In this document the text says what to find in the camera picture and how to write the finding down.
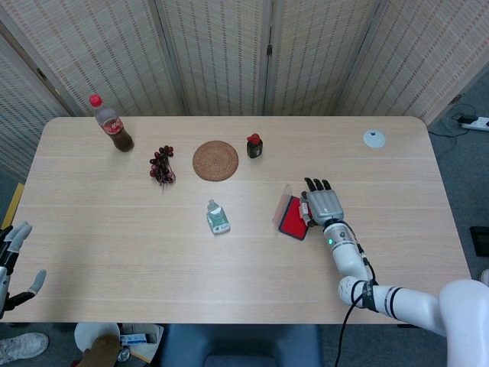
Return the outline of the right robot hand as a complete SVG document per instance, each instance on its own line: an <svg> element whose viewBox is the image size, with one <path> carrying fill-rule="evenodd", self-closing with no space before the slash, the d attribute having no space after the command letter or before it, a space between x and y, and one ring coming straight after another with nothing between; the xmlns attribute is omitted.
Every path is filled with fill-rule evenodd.
<svg viewBox="0 0 489 367"><path fill-rule="evenodd" d="M344 219L338 196L327 180L305 177L304 181L309 190L301 193L299 213L306 226L325 226Z"/></svg>

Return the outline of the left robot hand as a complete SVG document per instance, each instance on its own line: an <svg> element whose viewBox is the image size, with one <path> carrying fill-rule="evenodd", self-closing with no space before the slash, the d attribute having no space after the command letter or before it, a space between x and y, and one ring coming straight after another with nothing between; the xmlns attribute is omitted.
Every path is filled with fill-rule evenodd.
<svg viewBox="0 0 489 367"><path fill-rule="evenodd" d="M22 222L18 226L8 226L1 230L1 318L5 312L34 298L44 285L45 269L39 270L34 283L24 292L11 296L9 284L24 240L30 235L32 226Z"/></svg>

